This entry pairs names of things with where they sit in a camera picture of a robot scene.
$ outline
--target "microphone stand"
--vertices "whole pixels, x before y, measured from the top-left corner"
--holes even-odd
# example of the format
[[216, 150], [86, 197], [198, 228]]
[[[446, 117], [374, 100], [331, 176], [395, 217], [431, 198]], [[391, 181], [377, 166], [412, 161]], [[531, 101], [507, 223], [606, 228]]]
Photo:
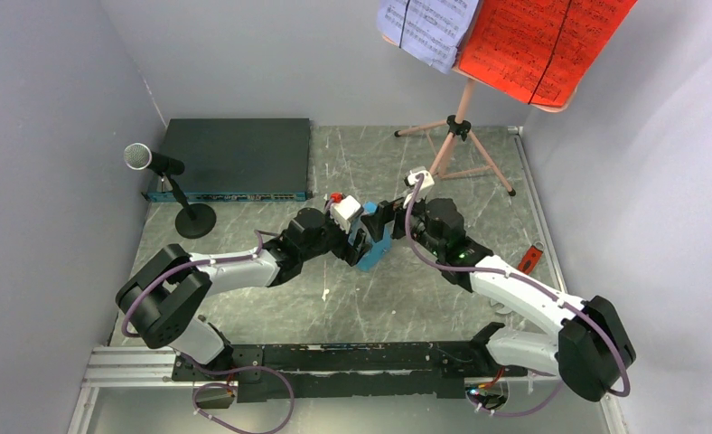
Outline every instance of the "microphone stand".
[[215, 227], [215, 211], [206, 203], [188, 203], [181, 186], [170, 175], [159, 174], [170, 185], [170, 192], [183, 209], [175, 216], [175, 230], [190, 240], [201, 238]]

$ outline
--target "microphone base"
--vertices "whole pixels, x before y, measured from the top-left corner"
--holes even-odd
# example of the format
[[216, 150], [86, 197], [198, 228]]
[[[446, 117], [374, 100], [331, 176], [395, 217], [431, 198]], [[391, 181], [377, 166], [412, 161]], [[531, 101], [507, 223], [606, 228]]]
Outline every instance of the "microphone base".
[[215, 211], [205, 203], [194, 203], [189, 205], [189, 208], [196, 215], [196, 218], [192, 219], [189, 217], [188, 212], [182, 209], [175, 216], [175, 230], [182, 237], [189, 240], [201, 238], [210, 233], [218, 220]]

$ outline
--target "red sheet music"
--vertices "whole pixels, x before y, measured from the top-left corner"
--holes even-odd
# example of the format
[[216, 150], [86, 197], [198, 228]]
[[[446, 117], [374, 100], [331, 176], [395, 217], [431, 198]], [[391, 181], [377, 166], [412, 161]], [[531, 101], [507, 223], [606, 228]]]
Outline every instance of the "red sheet music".
[[459, 69], [513, 98], [562, 107], [635, 0], [483, 0]]

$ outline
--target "red tag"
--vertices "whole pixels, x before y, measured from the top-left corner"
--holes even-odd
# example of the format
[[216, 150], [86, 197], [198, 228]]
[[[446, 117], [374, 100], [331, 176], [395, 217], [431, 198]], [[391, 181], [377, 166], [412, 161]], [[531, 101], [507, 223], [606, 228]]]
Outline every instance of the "red tag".
[[519, 271], [524, 274], [531, 273], [531, 271], [537, 267], [537, 262], [539, 262], [540, 258], [542, 258], [542, 250], [538, 249], [536, 245], [532, 245], [521, 260]]

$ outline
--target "black clip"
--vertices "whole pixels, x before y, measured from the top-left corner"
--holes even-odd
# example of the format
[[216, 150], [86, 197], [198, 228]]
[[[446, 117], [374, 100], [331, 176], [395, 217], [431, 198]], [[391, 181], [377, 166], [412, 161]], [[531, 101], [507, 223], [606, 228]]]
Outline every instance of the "black clip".
[[446, 118], [446, 124], [449, 126], [449, 132], [455, 136], [459, 136], [463, 141], [468, 138], [468, 133], [471, 132], [471, 123], [467, 120], [460, 122], [459, 124], [454, 121], [456, 115], [449, 115]]

